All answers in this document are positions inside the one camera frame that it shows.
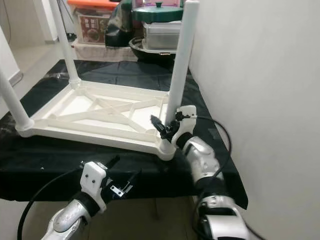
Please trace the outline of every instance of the white plastic pipe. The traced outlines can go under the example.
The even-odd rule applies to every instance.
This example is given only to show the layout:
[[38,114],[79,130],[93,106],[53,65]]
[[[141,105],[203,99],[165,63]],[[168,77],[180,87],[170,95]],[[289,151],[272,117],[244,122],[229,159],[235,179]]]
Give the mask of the white plastic pipe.
[[57,0],[50,0],[50,6],[58,32],[59,41],[63,50],[65,65],[69,73],[69,83],[73,89],[80,86],[81,79],[78,76],[76,65],[72,57],[72,52],[65,32],[63,20],[59,11],[59,6]]
[[1,67],[2,66],[0,65],[0,93],[15,120],[16,130],[18,132],[26,131],[34,125],[34,121],[28,117],[9,80],[6,79]]
[[184,3],[180,35],[171,78],[165,124],[169,124],[174,119],[177,108],[181,106],[194,34],[196,30],[198,8],[198,0],[187,0]]

